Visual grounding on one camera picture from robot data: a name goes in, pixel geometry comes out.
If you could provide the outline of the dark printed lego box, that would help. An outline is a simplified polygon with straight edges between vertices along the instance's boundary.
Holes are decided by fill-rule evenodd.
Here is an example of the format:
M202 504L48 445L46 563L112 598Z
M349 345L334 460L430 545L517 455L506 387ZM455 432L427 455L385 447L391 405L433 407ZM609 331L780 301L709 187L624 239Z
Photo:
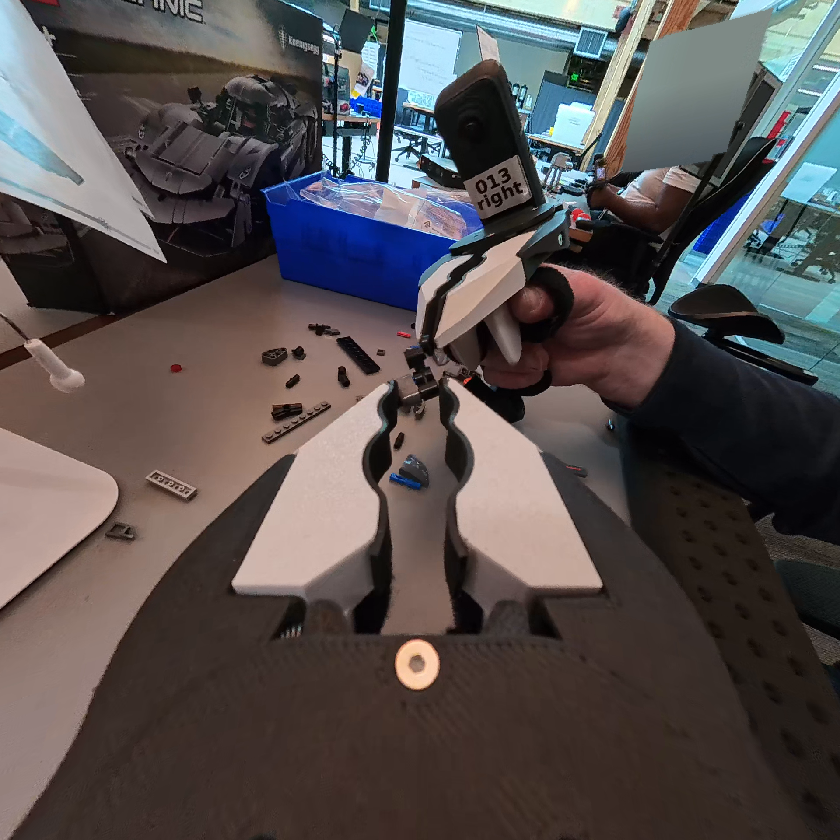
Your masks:
M322 19L293 2L20 2L150 211L165 262L2 195L32 308L119 312L275 251L264 189L320 170Z

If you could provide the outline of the black dotted chair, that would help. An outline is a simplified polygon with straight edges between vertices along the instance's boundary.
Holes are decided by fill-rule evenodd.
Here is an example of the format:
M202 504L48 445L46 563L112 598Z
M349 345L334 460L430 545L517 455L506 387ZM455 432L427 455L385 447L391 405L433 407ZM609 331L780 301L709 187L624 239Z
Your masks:
M809 834L839 838L838 697L747 505L677 444L615 424L633 528L714 639Z

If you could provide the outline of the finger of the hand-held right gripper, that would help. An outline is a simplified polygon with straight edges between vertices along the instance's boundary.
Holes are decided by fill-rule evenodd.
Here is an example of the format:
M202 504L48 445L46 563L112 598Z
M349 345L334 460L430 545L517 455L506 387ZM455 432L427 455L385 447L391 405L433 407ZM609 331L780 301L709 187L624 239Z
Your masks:
M483 255L447 255L421 278L416 344L421 350L480 350L477 324L484 318L480 267Z
M443 349L463 338L478 323L488 329L501 351L521 351L518 322L507 302L526 285L519 250L530 240L520 234L490 248L482 262L469 269L462 281L446 293L434 334L434 345Z

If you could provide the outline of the person's right hand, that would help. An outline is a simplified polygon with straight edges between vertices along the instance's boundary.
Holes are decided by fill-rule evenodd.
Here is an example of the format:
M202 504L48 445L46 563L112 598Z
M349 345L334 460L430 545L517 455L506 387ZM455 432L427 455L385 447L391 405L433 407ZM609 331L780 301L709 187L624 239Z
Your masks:
M654 389L674 348L676 331L656 310L586 271L544 264L574 294L570 316L543 343L524 343L510 364L490 350L482 373L490 385L517 390L538 384L545 372L555 386L584 385L609 403L634 410Z

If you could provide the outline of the clear plastic bags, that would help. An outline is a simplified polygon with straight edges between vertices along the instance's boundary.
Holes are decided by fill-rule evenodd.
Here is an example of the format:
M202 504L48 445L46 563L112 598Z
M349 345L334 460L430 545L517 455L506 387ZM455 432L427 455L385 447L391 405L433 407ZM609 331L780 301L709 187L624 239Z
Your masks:
M482 223L465 191L420 185L405 188L381 182L338 180L327 175L300 192L320 207L452 240L480 230Z

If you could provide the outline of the person's right forearm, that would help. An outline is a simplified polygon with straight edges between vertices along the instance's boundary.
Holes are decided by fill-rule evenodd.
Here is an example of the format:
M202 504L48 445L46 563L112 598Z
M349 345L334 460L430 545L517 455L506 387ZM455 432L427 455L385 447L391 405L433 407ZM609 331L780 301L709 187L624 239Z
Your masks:
M671 434L784 534L839 544L838 398L734 358L675 326L663 373L633 424Z

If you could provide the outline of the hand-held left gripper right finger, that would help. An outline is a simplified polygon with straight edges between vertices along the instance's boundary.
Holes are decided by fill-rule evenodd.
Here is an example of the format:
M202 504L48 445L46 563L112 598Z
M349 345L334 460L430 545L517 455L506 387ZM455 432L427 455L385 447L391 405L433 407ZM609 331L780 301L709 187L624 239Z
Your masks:
M554 597L603 592L555 477L571 472L455 380L439 392L444 460L457 486L446 509L444 572L455 627L477 634L502 603L526 624Z

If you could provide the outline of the white book stand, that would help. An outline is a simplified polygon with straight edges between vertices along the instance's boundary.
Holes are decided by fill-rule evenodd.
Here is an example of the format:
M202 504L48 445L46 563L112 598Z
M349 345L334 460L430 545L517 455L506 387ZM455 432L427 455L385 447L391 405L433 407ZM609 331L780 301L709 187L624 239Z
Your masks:
M119 500L107 472L1 430L1 607L90 536Z

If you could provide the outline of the black pole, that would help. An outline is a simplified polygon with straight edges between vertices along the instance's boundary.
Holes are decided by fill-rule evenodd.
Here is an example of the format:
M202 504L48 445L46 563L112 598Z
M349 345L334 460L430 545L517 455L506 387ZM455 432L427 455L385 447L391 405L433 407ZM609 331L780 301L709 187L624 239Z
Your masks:
M382 111L379 123L378 146L374 179L389 182L392 142L396 117L396 101L403 54L407 1L391 1L386 40Z

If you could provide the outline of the long black lego plate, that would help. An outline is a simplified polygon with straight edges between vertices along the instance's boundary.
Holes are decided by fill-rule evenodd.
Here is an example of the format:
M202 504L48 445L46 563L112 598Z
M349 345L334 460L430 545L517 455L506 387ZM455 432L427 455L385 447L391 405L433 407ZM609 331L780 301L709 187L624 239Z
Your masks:
M381 371L380 365L378 365L378 363L376 363L372 357L370 357L370 355L351 338L351 336L340 336L335 342L365 375L373 375Z

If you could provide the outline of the light grey four-stud lego plate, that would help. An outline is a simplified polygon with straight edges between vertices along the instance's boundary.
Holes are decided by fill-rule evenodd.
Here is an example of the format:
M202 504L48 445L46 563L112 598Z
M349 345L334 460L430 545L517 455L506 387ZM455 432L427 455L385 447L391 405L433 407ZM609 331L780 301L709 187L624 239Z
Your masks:
M145 480L153 487L157 487L168 495L177 497L182 501L191 501L196 497L198 492L196 487L158 469L151 471L145 477Z

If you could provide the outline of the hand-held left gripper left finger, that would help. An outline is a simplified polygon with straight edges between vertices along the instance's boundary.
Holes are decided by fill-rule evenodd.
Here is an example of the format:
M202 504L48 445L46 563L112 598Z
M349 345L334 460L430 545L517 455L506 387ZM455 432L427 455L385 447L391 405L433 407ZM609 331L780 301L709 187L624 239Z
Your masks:
M380 482L393 428L391 381L299 447L234 576L237 594L331 602L357 633L382 630L392 541Z

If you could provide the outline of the black office chair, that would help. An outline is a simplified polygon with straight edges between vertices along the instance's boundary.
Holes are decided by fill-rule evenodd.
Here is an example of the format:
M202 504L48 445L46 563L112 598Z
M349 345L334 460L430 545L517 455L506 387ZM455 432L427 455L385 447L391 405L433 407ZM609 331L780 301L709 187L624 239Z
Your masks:
M589 223L592 237L581 257L588 267L609 272L630 294L656 303L679 257L720 216L747 196L774 165L770 158L776 139L755 137L742 147L719 185L701 181L668 235L662 238L640 227L608 217Z

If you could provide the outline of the dark grey lego connector assembly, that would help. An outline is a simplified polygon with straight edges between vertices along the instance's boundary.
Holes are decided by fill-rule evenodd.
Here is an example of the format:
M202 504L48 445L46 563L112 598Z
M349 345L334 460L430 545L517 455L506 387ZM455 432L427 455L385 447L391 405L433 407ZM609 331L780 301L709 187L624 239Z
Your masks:
M429 369L405 374L394 379L397 410L401 413L420 413L423 406L439 394L439 382Z

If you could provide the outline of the blue plastic bin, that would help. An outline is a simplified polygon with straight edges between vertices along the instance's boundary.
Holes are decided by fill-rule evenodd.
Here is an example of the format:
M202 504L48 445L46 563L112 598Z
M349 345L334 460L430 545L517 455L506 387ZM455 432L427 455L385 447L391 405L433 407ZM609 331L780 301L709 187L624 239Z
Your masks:
M312 287L414 310L421 275L458 240L305 201L316 173L263 189L281 275ZM370 181L354 175L341 180Z

